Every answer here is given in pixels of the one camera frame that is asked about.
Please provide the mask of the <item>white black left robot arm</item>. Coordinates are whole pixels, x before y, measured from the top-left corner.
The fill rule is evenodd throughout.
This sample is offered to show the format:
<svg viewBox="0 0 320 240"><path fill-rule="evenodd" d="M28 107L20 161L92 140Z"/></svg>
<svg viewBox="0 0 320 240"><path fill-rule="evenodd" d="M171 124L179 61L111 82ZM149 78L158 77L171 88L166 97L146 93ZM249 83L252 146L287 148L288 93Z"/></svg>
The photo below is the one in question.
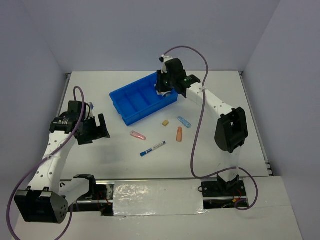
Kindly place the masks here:
<svg viewBox="0 0 320 240"><path fill-rule="evenodd" d="M62 183L61 176L68 155L75 144L87 145L109 138L104 115L93 115L93 104L69 101L67 111L54 118L49 128L42 163L25 190L18 190L14 201L25 222L62 223L69 207L79 198L95 198L100 190L91 174L77 174L71 182Z"/></svg>

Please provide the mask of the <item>pink translucent case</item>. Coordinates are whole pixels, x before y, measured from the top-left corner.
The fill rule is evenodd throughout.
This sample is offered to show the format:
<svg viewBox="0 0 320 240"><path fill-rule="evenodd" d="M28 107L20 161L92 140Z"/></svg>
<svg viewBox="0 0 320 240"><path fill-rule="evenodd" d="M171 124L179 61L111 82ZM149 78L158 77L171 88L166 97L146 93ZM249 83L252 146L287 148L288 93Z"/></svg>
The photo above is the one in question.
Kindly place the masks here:
<svg viewBox="0 0 320 240"><path fill-rule="evenodd" d="M137 139L140 139L140 140L143 140L143 141L146 140L146 137L145 137L143 134L141 134L141 133L139 133L139 132L136 132L136 131L131 131L131 132L130 132L130 135L131 135L132 137L134 137L134 138L137 138Z"/></svg>

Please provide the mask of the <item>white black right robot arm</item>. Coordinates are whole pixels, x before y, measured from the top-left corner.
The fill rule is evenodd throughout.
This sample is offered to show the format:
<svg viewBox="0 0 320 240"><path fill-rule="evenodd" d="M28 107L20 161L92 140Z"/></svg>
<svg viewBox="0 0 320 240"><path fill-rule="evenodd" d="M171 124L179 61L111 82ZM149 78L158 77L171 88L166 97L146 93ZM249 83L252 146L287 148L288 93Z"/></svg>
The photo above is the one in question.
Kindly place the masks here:
<svg viewBox="0 0 320 240"><path fill-rule="evenodd" d="M205 87L204 81L187 75L180 59L162 55L159 60L163 66L157 71L155 89L159 93L176 91L200 106L202 116L208 112L212 118L214 141L224 164L215 174L217 190L223 196L230 195L240 179L240 150L249 135L245 110L225 103Z"/></svg>

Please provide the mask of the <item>orange translucent case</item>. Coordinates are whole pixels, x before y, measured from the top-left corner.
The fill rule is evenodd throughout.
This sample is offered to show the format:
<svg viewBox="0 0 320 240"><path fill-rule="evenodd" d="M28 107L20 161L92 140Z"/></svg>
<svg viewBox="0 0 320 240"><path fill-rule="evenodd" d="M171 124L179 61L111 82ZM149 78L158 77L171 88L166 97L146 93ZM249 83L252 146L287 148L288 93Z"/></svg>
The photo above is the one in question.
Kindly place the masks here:
<svg viewBox="0 0 320 240"><path fill-rule="evenodd" d="M176 141L181 142L183 137L183 129L181 126L177 128Z"/></svg>

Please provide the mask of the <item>yellow eraser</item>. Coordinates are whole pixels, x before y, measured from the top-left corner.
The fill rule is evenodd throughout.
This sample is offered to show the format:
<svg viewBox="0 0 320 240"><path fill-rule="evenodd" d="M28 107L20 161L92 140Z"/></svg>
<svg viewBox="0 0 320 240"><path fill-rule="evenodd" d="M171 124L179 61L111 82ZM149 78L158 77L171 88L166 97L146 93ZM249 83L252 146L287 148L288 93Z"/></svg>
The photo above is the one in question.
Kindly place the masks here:
<svg viewBox="0 0 320 240"><path fill-rule="evenodd" d="M169 122L168 122L167 120L165 120L165 121L162 123L163 126L167 126L168 124L169 124Z"/></svg>

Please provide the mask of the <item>blue translucent case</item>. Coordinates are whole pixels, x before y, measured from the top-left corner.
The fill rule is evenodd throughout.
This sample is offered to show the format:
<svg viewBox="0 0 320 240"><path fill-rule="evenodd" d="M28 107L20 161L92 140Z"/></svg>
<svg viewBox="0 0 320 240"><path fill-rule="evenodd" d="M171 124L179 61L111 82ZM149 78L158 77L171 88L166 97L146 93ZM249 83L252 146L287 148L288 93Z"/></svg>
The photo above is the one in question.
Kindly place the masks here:
<svg viewBox="0 0 320 240"><path fill-rule="evenodd" d="M190 128L192 125L190 122L188 122L185 118L179 116L177 118L186 128Z"/></svg>

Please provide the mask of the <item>blue slime jar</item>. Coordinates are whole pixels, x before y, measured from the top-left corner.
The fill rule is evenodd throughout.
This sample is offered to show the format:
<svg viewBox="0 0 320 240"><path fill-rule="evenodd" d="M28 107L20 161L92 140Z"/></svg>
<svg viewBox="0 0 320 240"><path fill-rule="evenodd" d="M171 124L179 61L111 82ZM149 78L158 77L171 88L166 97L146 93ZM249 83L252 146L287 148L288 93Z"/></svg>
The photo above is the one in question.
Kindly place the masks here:
<svg viewBox="0 0 320 240"><path fill-rule="evenodd" d="M168 98L172 95L172 92L166 92L166 93L163 93L162 96L163 98Z"/></svg>

